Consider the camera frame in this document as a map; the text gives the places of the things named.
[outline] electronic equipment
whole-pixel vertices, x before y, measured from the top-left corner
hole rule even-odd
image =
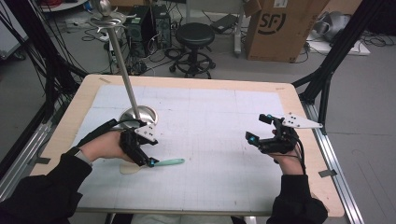
[[[149,55],[148,43],[155,36],[151,10],[149,6],[133,6],[129,18],[123,24],[126,27],[126,37],[131,54],[136,57],[147,57]]]
[[[166,5],[152,6],[155,31],[157,33],[158,49],[168,49],[172,46],[171,17]]]
[[[145,58],[149,55],[147,44],[143,42],[131,42],[129,49],[133,57]]]
[[[108,41],[108,53],[110,55],[110,61],[113,63],[117,63],[116,53],[114,52],[113,45]]]
[[[238,18],[232,14],[228,14],[227,16],[219,19],[218,21],[213,22],[210,24],[210,27],[219,34],[222,34],[224,31],[233,28],[236,24]]]
[[[260,114],[259,121],[267,124],[274,124],[275,130],[273,134],[275,136],[272,138],[260,139],[259,136],[246,132],[245,138],[247,142],[258,148],[262,154],[286,154],[294,150],[305,174],[304,147],[294,129],[323,128],[323,125],[292,113],[287,114],[282,119],[275,118],[271,115]]]

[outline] black sleeve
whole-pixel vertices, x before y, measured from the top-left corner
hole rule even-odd
[[[82,195],[78,188],[92,168],[63,154],[47,175],[27,176],[0,203],[0,223],[61,223],[73,216]]]
[[[323,203],[311,197],[307,175],[282,175],[280,194],[267,224],[319,224],[326,218]]]

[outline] metal pole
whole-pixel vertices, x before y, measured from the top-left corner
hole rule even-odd
[[[186,0],[186,23],[190,23],[191,19],[191,2]]]
[[[129,79],[128,72],[126,71],[125,63],[123,61],[119,40],[117,39],[114,27],[107,28],[108,37],[110,38],[110,43],[113,46],[114,52],[116,53],[117,63],[121,71],[122,79],[125,83],[125,88],[128,93],[129,100],[132,105],[132,110],[134,111],[134,118],[140,119],[140,113],[137,109],[136,99],[134,98],[134,91],[132,90],[131,80]]]

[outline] floor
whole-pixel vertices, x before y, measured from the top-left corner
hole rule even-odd
[[[80,9],[59,16],[70,14],[90,16]],[[192,15],[197,15],[193,20],[208,22],[200,11]],[[214,20],[218,15],[210,16]],[[62,36],[76,60],[90,73],[106,70],[108,57],[103,49],[104,43],[82,41],[86,29],[68,31],[62,32]],[[94,31],[86,32],[100,36]],[[303,63],[248,61],[244,52],[240,57],[234,56],[232,35],[217,35],[210,47],[212,52],[204,51],[217,65],[211,71],[214,79],[291,83],[315,71],[325,58],[312,50]],[[393,141],[396,119],[392,117],[396,112],[396,47],[366,47],[371,51],[369,56],[346,56],[333,76],[327,132],[364,222],[394,223],[396,153]],[[152,59],[161,59],[162,56],[163,53],[158,52]],[[305,54],[301,55],[297,61],[305,58]],[[165,62],[168,60],[159,63],[145,60],[148,67]],[[155,67],[143,76],[183,77],[180,73],[170,73],[169,65]],[[6,155],[43,102],[44,92],[29,59],[0,62],[0,158]],[[71,222],[104,223],[105,219],[105,214],[75,214]],[[265,223],[265,220],[265,217],[259,217],[258,223]],[[347,217],[333,217],[326,223],[348,221]]]

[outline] cardboard box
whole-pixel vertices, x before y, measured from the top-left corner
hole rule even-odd
[[[248,60],[296,61],[315,21],[330,0],[250,0],[245,49]]]
[[[151,0],[109,0],[113,7],[132,7],[134,5],[149,6]]]

